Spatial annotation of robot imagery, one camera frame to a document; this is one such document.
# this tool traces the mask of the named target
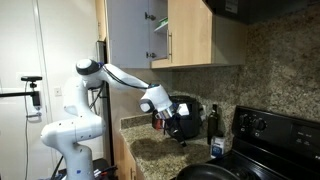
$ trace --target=black pan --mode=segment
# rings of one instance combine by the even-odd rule
[[[213,164],[192,164],[183,168],[176,180],[239,180],[230,171]]]

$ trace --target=kitchen counter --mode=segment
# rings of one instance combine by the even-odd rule
[[[189,164],[210,160],[204,128],[186,147],[153,129],[151,114],[122,119],[120,132],[146,180],[169,180]]]

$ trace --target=black stove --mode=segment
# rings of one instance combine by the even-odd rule
[[[320,180],[320,124],[237,106],[232,149],[207,163],[241,180]]]

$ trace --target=range hood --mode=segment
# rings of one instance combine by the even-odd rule
[[[203,0],[211,11],[223,17],[253,24],[307,8],[319,0]]]

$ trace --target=bottle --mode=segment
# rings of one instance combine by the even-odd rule
[[[212,136],[210,145],[210,157],[212,159],[221,157],[224,154],[224,144],[225,138],[222,132],[218,132],[216,135]]]
[[[218,131],[219,114],[217,112],[217,109],[218,109],[218,106],[216,104],[213,104],[212,112],[208,116],[208,130],[207,130],[208,145],[211,145],[211,139]]]

